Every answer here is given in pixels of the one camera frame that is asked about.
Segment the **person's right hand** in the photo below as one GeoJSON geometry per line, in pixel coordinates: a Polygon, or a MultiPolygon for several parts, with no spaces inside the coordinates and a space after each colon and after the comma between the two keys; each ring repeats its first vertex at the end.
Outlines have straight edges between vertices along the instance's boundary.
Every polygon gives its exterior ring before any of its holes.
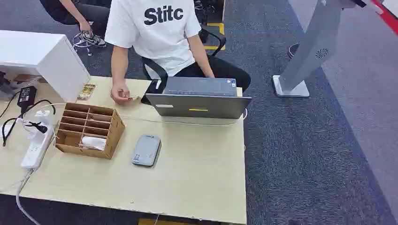
{"type": "Polygon", "coordinates": [[[114,82],[110,96],[119,105],[125,105],[132,100],[130,90],[125,81],[114,82]]]}

